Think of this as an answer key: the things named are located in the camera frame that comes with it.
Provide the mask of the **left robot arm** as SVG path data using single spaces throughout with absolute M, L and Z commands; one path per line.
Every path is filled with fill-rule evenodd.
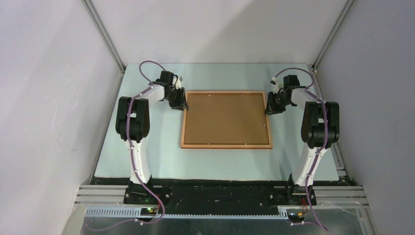
M 182 81 L 182 77 L 162 71 L 160 78 L 150 82 L 142 92 L 118 100 L 115 130 L 130 152 L 130 181 L 134 184 L 147 184 L 151 178 L 144 150 L 144 141 L 150 132 L 150 107 L 166 100 L 173 110 L 189 110 Z

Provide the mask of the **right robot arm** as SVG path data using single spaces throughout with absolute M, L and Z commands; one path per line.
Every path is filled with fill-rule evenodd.
M 296 75 L 287 75 L 282 80 L 273 77 L 270 83 L 274 88 L 267 94 L 266 115 L 281 114 L 287 106 L 303 110 L 300 135 L 304 146 L 284 192 L 285 200 L 296 205 L 311 192 L 321 158 L 340 137 L 340 107 L 300 85 Z

